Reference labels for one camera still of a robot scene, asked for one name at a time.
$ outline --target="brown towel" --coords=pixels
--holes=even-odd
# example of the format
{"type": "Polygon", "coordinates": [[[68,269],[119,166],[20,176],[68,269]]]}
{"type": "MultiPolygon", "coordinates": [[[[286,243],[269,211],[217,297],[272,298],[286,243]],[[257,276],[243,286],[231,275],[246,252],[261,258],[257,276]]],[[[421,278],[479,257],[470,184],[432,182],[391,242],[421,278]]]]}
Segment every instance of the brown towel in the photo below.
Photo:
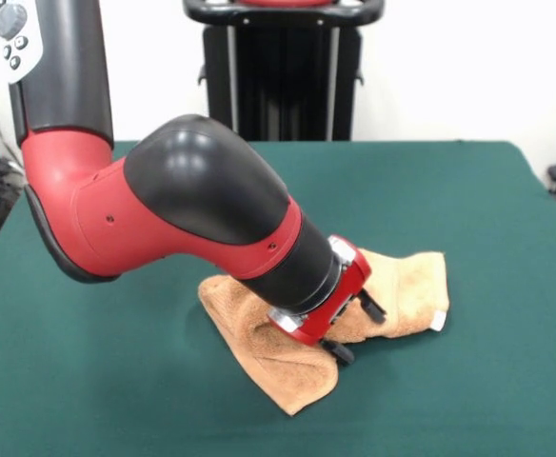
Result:
{"type": "MultiPolygon", "coordinates": [[[[443,327],[449,299],[442,253],[421,252],[396,259],[361,251],[372,268],[365,287],[386,310],[387,319],[382,325],[375,324],[355,300],[337,319],[328,338],[358,343],[375,336],[396,338],[443,327]]],[[[335,359],[276,329],[268,321],[268,304],[233,278],[212,276],[202,282],[198,292],[236,360],[287,414],[296,414],[335,388],[335,359]]]]}

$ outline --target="green tablecloth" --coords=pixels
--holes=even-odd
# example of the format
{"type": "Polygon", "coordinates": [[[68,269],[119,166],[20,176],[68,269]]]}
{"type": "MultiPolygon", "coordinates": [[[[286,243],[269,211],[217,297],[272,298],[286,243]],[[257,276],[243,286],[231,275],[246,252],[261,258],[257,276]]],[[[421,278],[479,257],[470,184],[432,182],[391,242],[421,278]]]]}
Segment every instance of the green tablecloth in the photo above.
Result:
{"type": "Polygon", "coordinates": [[[521,152],[258,149],[327,234],[444,251],[445,330],[356,345],[338,387],[288,418],[197,300],[214,267],[179,256],[80,285],[22,199],[0,234],[0,456],[556,456],[556,206],[521,152]]]}

